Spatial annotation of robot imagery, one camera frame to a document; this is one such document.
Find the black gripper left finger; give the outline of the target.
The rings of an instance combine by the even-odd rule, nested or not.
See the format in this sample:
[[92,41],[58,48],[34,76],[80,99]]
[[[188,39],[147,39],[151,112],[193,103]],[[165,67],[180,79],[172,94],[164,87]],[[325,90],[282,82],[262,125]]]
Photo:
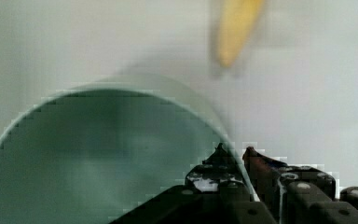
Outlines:
[[211,156],[192,168],[185,186],[194,189],[206,203],[252,200],[249,178],[232,153],[219,143]]

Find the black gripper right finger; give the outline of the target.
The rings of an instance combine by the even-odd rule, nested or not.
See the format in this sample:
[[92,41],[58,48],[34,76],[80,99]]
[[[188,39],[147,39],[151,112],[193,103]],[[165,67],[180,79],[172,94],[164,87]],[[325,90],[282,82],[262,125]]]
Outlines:
[[286,187],[297,181],[318,187],[330,199],[336,194],[336,180],[326,172],[311,166],[288,165],[276,161],[247,147],[242,156],[244,167],[261,202],[263,202],[279,224],[285,224]]

